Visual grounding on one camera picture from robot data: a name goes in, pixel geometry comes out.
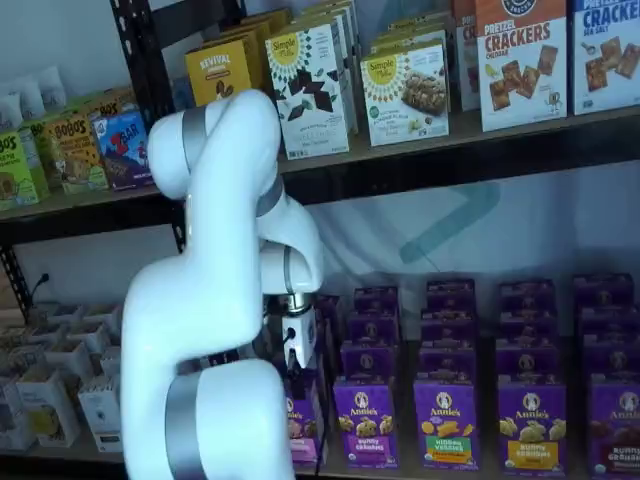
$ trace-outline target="snack box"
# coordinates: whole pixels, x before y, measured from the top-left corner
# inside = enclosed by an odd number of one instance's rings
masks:
[[[332,18],[289,25],[267,40],[289,160],[349,151],[347,74]]]
[[[316,380],[304,380],[302,395],[294,395],[291,384],[285,381],[287,418],[291,456],[296,465],[315,466],[322,453],[322,464],[327,460],[328,442],[321,451],[324,417],[320,407]]]
[[[566,4],[476,0],[482,129],[567,116]]]
[[[471,381],[418,373],[413,394],[423,466],[478,470],[480,442]]]
[[[336,380],[333,393],[347,466],[398,468],[394,384],[393,378]]]
[[[383,340],[376,343],[345,340],[340,354],[346,378],[389,378],[395,375],[397,349]]]
[[[589,386],[589,470],[592,478],[640,476],[640,377],[598,375]]]
[[[574,113],[639,104],[638,2],[574,0],[573,7]]]
[[[185,56],[197,106],[227,98],[234,93],[260,88],[257,55],[252,56],[247,35],[204,44]]]
[[[80,434],[80,424],[60,373],[33,366],[20,377],[17,387],[40,445],[69,448]]]
[[[565,476],[566,387],[558,376],[499,375],[498,417],[504,473]]]
[[[372,146],[449,134],[442,43],[383,49],[361,68]]]
[[[0,133],[0,210],[33,205],[49,196],[31,128]]]

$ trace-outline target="product package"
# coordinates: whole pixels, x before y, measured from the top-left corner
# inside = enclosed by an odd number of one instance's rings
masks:
[[[565,476],[566,387],[556,375],[500,375],[498,416],[505,473]]]
[[[78,392],[99,452],[122,452],[120,434],[120,377],[101,375]]]
[[[449,134],[442,43],[383,50],[362,60],[371,145]]]
[[[486,131],[567,116],[566,5],[476,0]]]
[[[138,110],[99,118],[93,129],[111,188],[153,185],[147,158],[147,132]]]
[[[394,379],[338,379],[333,386],[349,467],[397,468]]]
[[[17,387],[40,445],[70,447],[80,434],[80,424],[58,371],[31,367]]]
[[[423,465],[478,470],[480,443],[471,381],[435,379],[419,373],[413,393]]]
[[[638,3],[574,0],[573,7],[574,113],[640,104]]]
[[[287,158],[349,151],[347,81],[332,18],[290,25],[267,40]]]

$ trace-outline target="purple box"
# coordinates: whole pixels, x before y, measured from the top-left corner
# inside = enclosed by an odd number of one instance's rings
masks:
[[[556,295],[551,280],[529,280],[500,284],[500,310],[554,310]]]
[[[349,467],[398,468],[394,379],[338,379],[333,386]]]
[[[396,347],[384,341],[353,343],[345,340],[340,348],[345,377],[366,379],[394,376]]]
[[[506,474],[562,477],[567,470],[566,388],[555,375],[500,375],[500,463]]]
[[[427,308],[476,311],[476,287],[471,278],[427,282]]]
[[[413,395],[423,465],[478,470],[480,444],[471,382],[435,380],[418,374]]]
[[[640,375],[603,376],[589,392],[589,470],[593,478],[640,477]]]
[[[354,342],[399,340],[398,314],[396,310],[354,311],[347,319],[347,336]]]

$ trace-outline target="white packaging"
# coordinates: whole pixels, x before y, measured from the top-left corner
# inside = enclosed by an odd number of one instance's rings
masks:
[[[266,46],[288,159],[348,152],[347,80],[336,21],[290,25]]]
[[[122,452],[120,377],[96,377],[82,387],[78,398],[98,451]]]
[[[640,104],[639,60],[639,0],[574,0],[576,115]]]
[[[70,447],[80,424],[55,369],[34,366],[17,382],[22,404],[43,447]]]
[[[372,146],[449,134],[442,42],[365,57],[362,79]]]

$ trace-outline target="green box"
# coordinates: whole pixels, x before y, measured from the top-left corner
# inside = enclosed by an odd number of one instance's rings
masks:
[[[33,205],[49,196],[31,129],[0,134],[0,210]]]

